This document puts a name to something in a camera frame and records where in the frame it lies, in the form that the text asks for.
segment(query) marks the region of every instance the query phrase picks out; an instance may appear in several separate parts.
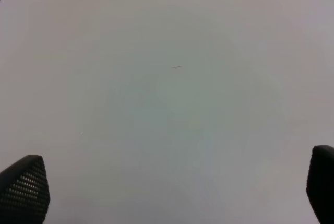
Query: white background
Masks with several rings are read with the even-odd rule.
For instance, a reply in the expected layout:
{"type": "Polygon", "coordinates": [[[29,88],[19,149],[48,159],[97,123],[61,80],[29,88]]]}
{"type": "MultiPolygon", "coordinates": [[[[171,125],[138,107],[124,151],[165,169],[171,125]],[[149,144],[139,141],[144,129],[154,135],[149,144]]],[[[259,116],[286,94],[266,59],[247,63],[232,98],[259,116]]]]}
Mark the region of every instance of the white background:
{"type": "Polygon", "coordinates": [[[0,169],[49,224],[317,223],[333,54],[334,0],[1,0],[0,169]]]}

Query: textured black pad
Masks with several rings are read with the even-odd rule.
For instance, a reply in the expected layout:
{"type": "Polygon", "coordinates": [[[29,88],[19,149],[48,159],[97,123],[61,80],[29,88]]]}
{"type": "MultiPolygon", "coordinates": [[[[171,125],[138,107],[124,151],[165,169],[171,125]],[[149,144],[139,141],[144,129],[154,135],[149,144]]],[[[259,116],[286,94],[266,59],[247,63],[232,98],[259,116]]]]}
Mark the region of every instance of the textured black pad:
{"type": "Polygon", "coordinates": [[[0,173],[0,223],[41,224],[49,203],[41,156],[25,156],[0,173]]]}
{"type": "Polygon", "coordinates": [[[334,223],[334,148],[313,148],[306,192],[319,222],[334,223]]]}

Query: white surface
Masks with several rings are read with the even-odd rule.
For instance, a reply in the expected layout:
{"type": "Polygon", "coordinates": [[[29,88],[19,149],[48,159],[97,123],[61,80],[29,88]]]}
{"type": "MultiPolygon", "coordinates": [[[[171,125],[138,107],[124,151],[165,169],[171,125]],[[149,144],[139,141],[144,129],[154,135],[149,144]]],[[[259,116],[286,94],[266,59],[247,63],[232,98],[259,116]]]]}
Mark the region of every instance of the white surface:
{"type": "Polygon", "coordinates": [[[333,18],[334,0],[1,0],[0,168],[43,155],[46,223],[317,223],[333,18]]]}

